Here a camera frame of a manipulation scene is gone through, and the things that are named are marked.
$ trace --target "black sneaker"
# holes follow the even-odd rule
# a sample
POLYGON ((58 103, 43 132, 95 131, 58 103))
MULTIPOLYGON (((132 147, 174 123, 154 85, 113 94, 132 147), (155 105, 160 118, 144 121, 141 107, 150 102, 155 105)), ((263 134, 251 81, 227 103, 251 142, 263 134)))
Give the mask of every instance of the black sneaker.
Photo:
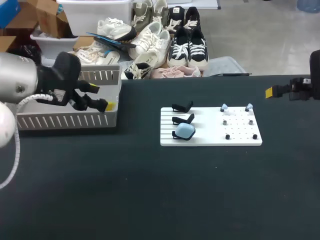
POLYGON ((191 33, 188 53, 190 68, 198 67, 200 71, 207 69, 209 60, 207 41, 200 28, 194 29, 191 33))
POLYGON ((189 33, 192 33, 195 28, 201 30, 200 14, 195 6, 191 6, 188 11, 186 11, 184 28, 187 29, 189 33))
POLYGON ((175 66, 187 66, 188 64, 188 32, 180 27, 171 41, 167 63, 170 68, 175 66))
POLYGON ((169 31, 171 38, 180 27, 183 27, 185 23, 185 9, 181 6, 175 6, 169 8, 168 23, 165 27, 169 31))
POLYGON ((121 74, 121 79, 143 79, 157 64, 156 52, 140 54, 134 62, 121 74))

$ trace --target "white plastic basket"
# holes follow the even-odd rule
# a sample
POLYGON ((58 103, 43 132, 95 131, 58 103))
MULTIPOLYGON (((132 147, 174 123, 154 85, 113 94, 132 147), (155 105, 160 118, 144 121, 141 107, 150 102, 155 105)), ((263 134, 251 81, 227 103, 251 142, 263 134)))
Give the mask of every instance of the white plastic basket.
POLYGON ((71 52, 79 37, 76 38, 53 38, 53 37, 39 37, 38 30, 35 30, 30 38, 35 40, 39 45, 42 55, 46 59, 56 59, 60 52, 71 52))
POLYGON ((106 18, 119 19, 130 24, 131 0, 57 0, 62 4, 72 34, 88 36, 97 33, 98 21, 106 18))

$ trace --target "shoe pile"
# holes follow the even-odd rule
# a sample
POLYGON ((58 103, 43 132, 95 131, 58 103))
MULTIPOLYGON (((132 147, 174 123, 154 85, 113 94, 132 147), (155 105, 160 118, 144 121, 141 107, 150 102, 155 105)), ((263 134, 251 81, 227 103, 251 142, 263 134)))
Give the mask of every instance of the shoe pile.
POLYGON ((166 0, 137 1, 133 3, 131 25, 109 17, 98 21, 93 35, 99 42, 72 52, 81 64, 115 64, 120 58, 119 50, 128 52, 133 59, 122 72, 122 79, 143 79, 151 70, 151 78, 200 77, 209 56, 197 8, 190 7, 185 13, 181 6, 169 9, 166 0), (109 43, 118 44, 119 48, 110 51, 101 43, 109 47, 109 43))

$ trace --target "gray floor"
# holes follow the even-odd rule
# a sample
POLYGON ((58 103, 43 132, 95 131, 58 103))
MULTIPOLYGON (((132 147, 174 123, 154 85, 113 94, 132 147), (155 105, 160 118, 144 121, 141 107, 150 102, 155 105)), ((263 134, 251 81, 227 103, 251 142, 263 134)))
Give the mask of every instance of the gray floor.
POLYGON ((310 54, 320 49, 320 13, 297 10, 296 0, 220 3, 221 10, 200 10, 209 58, 233 57, 253 75, 310 74, 310 54))

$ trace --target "black tablecloth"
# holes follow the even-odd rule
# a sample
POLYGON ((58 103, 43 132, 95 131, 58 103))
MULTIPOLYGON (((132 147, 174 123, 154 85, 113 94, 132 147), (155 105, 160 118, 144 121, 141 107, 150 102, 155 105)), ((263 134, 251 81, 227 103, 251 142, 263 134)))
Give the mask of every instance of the black tablecloth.
MULTIPOLYGON (((318 240, 320 101, 265 99, 293 77, 124 82, 116 132, 22 137, 0 238, 318 240), (190 100, 253 104, 262 146, 160 146, 160 108, 190 100)), ((14 143, 0 156, 2 181, 14 143)))

